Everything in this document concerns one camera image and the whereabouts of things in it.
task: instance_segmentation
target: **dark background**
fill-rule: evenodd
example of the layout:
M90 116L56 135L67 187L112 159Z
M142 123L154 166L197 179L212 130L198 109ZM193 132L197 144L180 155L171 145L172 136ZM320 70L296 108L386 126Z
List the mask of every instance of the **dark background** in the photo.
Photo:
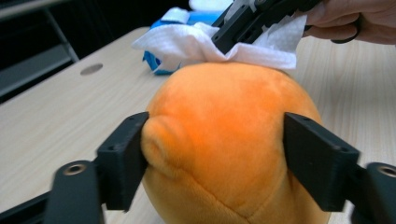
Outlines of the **dark background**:
M0 0L0 7L20 2ZM171 7L190 9L188 0L74 0L49 10L82 59L135 28L150 26ZM0 70L59 42L42 11L1 21Z

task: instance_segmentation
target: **plush toy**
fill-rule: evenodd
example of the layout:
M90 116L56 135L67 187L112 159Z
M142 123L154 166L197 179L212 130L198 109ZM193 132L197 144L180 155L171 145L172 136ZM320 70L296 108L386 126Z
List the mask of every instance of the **plush toy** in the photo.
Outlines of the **plush toy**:
M143 185L166 223L304 223L329 218L288 170L283 116L320 122L287 74L246 63L175 72L148 105Z

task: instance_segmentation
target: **tissue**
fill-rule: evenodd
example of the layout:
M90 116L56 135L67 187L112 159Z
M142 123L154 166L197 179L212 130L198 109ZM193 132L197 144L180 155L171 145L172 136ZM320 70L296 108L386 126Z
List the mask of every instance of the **tissue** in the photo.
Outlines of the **tissue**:
M294 69L296 49L303 36L306 16L285 17L252 44L238 43L223 54L211 40L218 27L197 22L192 26L169 24L156 27L138 38L132 47L151 52L161 60L158 69L175 71L179 67L204 62L252 63L278 69Z

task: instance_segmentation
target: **human hand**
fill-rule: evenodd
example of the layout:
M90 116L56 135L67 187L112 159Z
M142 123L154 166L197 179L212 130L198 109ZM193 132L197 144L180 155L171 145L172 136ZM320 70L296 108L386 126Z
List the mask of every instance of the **human hand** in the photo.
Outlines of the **human hand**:
M323 0L305 14L312 25L305 36L348 39L357 33L352 22L361 15L356 39L396 45L396 0Z

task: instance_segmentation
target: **white tissue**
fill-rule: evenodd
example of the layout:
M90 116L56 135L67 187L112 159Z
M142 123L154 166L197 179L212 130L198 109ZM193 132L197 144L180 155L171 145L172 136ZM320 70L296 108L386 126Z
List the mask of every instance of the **white tissue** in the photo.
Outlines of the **white tissue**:
M179 7L172 7L161 17L161 21L175 21L186 24L189 17L190 13L188 10L181 9Z
M189 6L195 11L224 11L233 0L190 0Z
M133 44L161 60L158 69L176 71L179 67L203 62L252 63L278 69L294 69L296 48L302 38L306 16L286 17L266 29L253 43L238 43L227 53L219 51L211 40L218 27L204 23L193 26L170 24L149 30Z

